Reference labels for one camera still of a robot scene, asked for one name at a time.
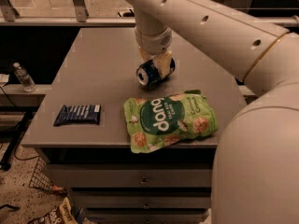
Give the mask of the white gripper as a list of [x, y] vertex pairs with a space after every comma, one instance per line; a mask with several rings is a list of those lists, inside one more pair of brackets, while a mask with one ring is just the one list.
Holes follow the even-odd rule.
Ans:
[[161, 34], [145, 35], [135, 29], [135, 39], [140, 47], [142, 61], [147, 62], [150, 60], [150, 55], [157, 55], [154, 57], [154, 65], [158, 69], [160, 78], [168, 76], [171, 70], [172, 52], [164, 51], [171, 45], [172, 31], [166, 28]]

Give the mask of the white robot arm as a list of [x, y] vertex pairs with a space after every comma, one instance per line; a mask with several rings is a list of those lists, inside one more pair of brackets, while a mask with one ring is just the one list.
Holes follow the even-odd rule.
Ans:
[[148, 54], [173, 30], [257, 96], [217, 146], [212, 224], [299, 224], [299, 36], [211, 0], [125, 1]]

